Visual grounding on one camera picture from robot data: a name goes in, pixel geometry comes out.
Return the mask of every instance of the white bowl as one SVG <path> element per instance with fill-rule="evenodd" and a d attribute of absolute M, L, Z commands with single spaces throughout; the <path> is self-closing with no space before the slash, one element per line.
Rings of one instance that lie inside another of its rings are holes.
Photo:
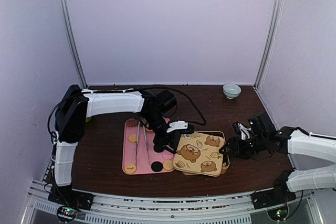
<path fill-rule="evenodd" d="M 242 89 L 240 86 L 233 83 L 227 83 L 223 85 L 223 93 L 227 99 L 233 99 L 240 95 Z"/>

